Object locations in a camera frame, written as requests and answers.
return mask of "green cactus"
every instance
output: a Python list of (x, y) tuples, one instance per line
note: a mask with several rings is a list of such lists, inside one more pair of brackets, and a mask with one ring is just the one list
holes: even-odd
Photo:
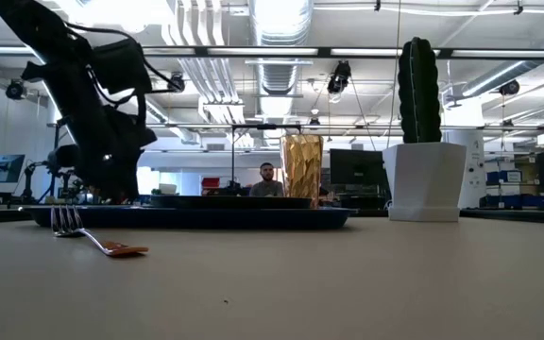
[(399, 98), (405, 143), (440, 142), (438, 69), (430, 42), (414, 37), (399, 58)]

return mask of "white planter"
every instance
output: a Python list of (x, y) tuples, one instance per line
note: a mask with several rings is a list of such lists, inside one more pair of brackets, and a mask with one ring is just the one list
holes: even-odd
[(449, 143), (399, 144), (383, 151), (393, 221), (456, 222), (467, 148)]

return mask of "silver fork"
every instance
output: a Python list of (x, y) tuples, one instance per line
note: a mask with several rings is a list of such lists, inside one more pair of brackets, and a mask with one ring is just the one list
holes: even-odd
[(83, 222), (81, 221), (77, 208), (73, 206), (72, 210), (73, 212), (68, 209), (67, 205), (64, 206), (64, 208), (62, 208), (62, 206), (58, 206), (58, 208), (52, 206), (52, 209), (50, 210), (50, 223), (56, 237), (87, 236), (108, 256), (119, 256), (148, 251), (148, 248), (145, 246), (126, 246), (117, 242), (99, 241), (91, 231), (83, 228)]

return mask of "gold vase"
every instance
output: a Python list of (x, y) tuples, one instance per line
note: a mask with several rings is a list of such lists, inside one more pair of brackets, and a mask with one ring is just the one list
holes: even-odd
[(286, 197), (311, 198), (311, 208), (318, 207), (322, 168), (321, 136), (293, 135), (280, 139), (280, 156)]

